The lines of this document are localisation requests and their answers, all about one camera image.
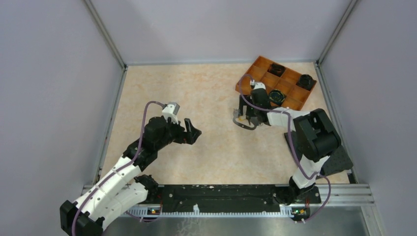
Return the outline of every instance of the orange tray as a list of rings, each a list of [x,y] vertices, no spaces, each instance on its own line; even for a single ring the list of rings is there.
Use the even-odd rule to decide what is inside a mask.
[[[259,56],[247,70],[246,74],[251,75],[255,81],[264,83],[268,94],[273,89],[277,89],[286,95],[286,98],[281,105],[282,107],[289,107],[297,111],[301,110],[311,91],[316,86],[317,81],[313,80],[313,87],[310,91],[303,89],[296,85],[301,73],[285,67],[284,73],[281,76],[276,76],[268,72],[269,67],[273,63],[280,65],[279,63],[273,62],[268,58]],[[249,82],[249,77],[245,77],[242,80],[242,91],[245,95],[249,95],[252,90]],[[236,84],[236,91],[239,92],[238,83]]]

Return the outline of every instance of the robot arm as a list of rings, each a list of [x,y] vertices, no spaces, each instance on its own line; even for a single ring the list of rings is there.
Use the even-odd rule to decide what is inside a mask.
[[[291,130],[296,131],[303,156],[299,162],[299,168],[289,181],[289,194],[287,194],[289,197],[284,202],[290,204],[314,187],[315,175],[320,172],[329,156],[341,145],[340,137],[323,109],[304,112],[272,107],[265,85],[253,80],[250,85],[251,94],[239,96],[239,110],[234,111],[234,123],[249,130],[254,130],[262,123],[286,127],[290,143],[292,143]],[[245,107],[246,119],[249,124],[253,125],[252,127],[237,121],[237,118],[243,115]],[[292,154],[298,162],[294,150]]]
[[[158,184],[146,175],[135,178],[135,183],[127,189],[122,188],[152,163],[157,158],[157,152],[166,145],[172,142],[192,145],[201,135],[201,131],[193,127],[190,119],[184,120],[185,128],[180,126],[178,110],[177,103],[168,103],[161,117],[149,119],[136,159],[134,157],[139,140],[127,147],[114,167],[86,194],[74,202],[65,201],[61,205],[61,228],[68,235],[72,236],[72,223],[80,208],[75,226],[76,235],[99,236],[118,216],[156,191]]]

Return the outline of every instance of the marble floor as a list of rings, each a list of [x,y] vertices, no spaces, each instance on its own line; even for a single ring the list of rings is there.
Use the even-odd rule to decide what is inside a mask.
[[[314,64],[282,63],[317,80]],[[242,129],[232,122],[238,107],[235,84],[249,68],[239,64],[130,66],[124,82],[102,174],[116,163],[126,147],[138,139],[145,104],[150,100],[177,102],[178,118],[190,118],[202,131],[194,145],[170,144],[158,153],[144,174],[160,184],[288,183],[297,169],[283,133],[285,128],[260,126]],[[327,107],[317,84],[302,110]],[[161,116],[151,105],[147,120]],[[349,183],[345,172],[329,177]]]

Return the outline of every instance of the white wall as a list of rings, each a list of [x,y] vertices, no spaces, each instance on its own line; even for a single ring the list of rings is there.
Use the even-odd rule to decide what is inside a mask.
[[[93,0],[127,64],[316,60],[349,0]]]
[[[388,235],[416,235],[417,1],[361,1],[323,70]]]
[[[1,1],[0,22],[0,235],[65,235],[121,69],[80,0]]]

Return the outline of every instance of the cable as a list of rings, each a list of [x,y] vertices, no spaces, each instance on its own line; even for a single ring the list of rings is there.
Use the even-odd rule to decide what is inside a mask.
[[[139,153],[140,153],[140,151],[141,151],[141,149],[142,149],[142,147],[141,147],[141,146],[142,146],[143,132],[144,132],[144,129],[145,129],[145,118],[146,118],[146,112],[148,111],[148,106],[149,106],[150,104],[152,104],[152,103],[157,104],[157,105],[161,106],[162,108],[164,108],[164,106],[165,106],[163,103],[161,103],[161,102],[157,102],[157,101],[149,101],[149,102],[146,104],[145,109],[144,109],[143,119],[142,119],[141,134],[140,134],[140,136],[139,136],[138,150],[136,151],[135,156],[134,156],[134,157],[132,158],[132,160],[131,160],[131,161],[129,161],[127,164],[125,164],[125,165],[121,166],[121,167],[120,167],[120,168],[118,168],[115,172],[112,172],[112,173],[111,173],[110,175],[108,175],[105,179],[103,179],[103,181],[101,181],[101,182],[99,183],[98,187],[103,186],[103,184],[104,184],[105,182],[107,182],[107,181],[108,181],[108,180],[109,180],[112,176],[114,176],[114,175],[116,174],[116,172],[119,172],[119,171],[123,170],[124,168],[126,168],[126,167],[130,166],[133,162],[135,162],[136,158],[138,158],[138,155],[139,155]],[[72,234],[72,236],[76,236],[76,235],[75,235],[75,225],[76,225],[76,222],[77,222],[78,216],[80,216],[81,210],[82,210],[82,209],[83,209],[83,207],[87,204],[87,202],[88,202],[90,199],[92,199],[93,195],[97,192],[97,190],[98,190],[98,188],[95,188],[95,189],[93,189],[93,190],[91,191],[91,193],[87,196],[87,198],[83,201],[83,203],[81,203],[80,207],[78,208],[77,213],[75,213],[74,220],[72,221],[72,226],[71,226],[71,234]]]
[[[247,103],[247,105],[248,106],[251,106],[251,107],[253,107],[254,109],[257,109],[257,110],[260,110],[260,111],[264,111],[264,112],[275,112],[275,113],[283,113],[283,114],[285,114],[285,115],[287,115],[288,116],[288,140],[289,140],[289,142],[290,142],[290,149],[291,149],[291,153],[292,153],[292,155],[293,155],[293,159],[294,159],[294,161],[296,162],[296,164],[297,164],[297,166],[298,166],[298,168],[300,169],[300,171],[301,171],[301,173],[302,173],[302,175],[305,177],[305,178],[307,178],[308,180],[311,180],[311,179],[313,179],[315,176],[321,176],[321,177],[323,177],[326,181],[327,181],[327,183],[328,183],[328,195],[327,195],[327,198],[326,198],[326,200],[323,202],[323,204],[319,207],[319,209],[314,213],[314,214],[312,214],[307,220],[305,220],[304,222],[307,222],[307,221],[309,221],[310,219],[312,219],[312,218],[314,218],[316,215],[317,215],[317,213],[319,213],[322,209],[323,209],[323,207],[327,204],[327,202],[328,202],[328,200],[330,199],[330,193],[331,193],[331,184],[330,184],[330,180],[326,177],[326,176],[323,176],[323,175],[321,175],[320,173],[318,173],[318,172],[314,172],[310,177],[307,175],[307,173],[304,171],[304,169],[302,168],[302,166],[301,166],[301,164],[300,164],[300,162],[299,162],[299,160],[298,160],[298,158],[297,158],[297,154],[296,154],[296,149],[294,148],[294,144],[293,144],[293,139],[292,139],[292,137],[291,137],[291,114],[290,113],[288,113],[288,112],[286,112],[286,111],[276,111],[276,110],[270,110],[270,109],[265,109],[265,108],[261,108],[261,107],[258,107],[258,106],[255,106],[255,105],[253,105],[252,103],[250,103],[246,98],[245,98],[245,96],[243,95],[243,91],[242,91],[242,80],[243,80],[243,78],[245,78],[246,76],[248,76],[251,80],[253,80],[253,77],[251,76],[251,75],[249,75],[249,74],[244,74],[243,76],[242,76],[242,78],[239,80],[239,92],[240,92],[240,96],[241,96],[241,98]]]

